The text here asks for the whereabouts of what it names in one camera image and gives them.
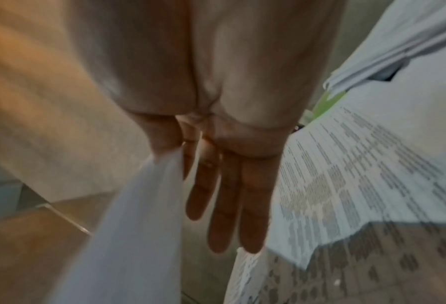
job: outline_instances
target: wooden floor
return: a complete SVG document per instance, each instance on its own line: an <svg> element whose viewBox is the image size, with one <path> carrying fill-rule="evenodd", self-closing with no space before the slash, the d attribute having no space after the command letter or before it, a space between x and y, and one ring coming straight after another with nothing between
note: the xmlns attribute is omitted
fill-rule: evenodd
<svg viewBox="0 0 446 304"><path fill-rule="evenodd" d="M59 0L0 0L0 166L46 200L111 191L149 154L71 53Z"/></svg>

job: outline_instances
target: newspaper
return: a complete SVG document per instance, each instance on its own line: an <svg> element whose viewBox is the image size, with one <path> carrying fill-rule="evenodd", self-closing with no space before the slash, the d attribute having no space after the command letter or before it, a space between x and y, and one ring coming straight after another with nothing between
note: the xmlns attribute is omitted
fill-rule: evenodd
<svg viewBox="0 0 446 304"><path fill-rule="evenodd" d="M182 176L181 149L148 160L49 303L181 303Z"/></svg>
<svg viewBox="0 0 446 304"><path fill-rule="evenodd" d="M332 95L378 73L391 75L404 60L446 45L446 0L395 0L369 36L324 83Z"/></svg>
<svg viewBox="0 0 446 304"><path fill-rule="evenodd" d="M446 303L446 86L368 82L290 137L225 303Z"/></svg>

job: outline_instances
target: hand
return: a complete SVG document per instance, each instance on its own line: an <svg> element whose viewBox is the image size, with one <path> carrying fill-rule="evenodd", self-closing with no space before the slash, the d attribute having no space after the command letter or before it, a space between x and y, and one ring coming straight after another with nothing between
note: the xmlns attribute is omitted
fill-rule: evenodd
<svg viewBox="0 0 446 304"><path fill-rule="evenodd" d="M142 127L154 154L199 144L186 213L199 219L216 186L215 252L239 218L258 252L284 144L316 85L342 0L70 0L66 25L86 68Z"/></svg>

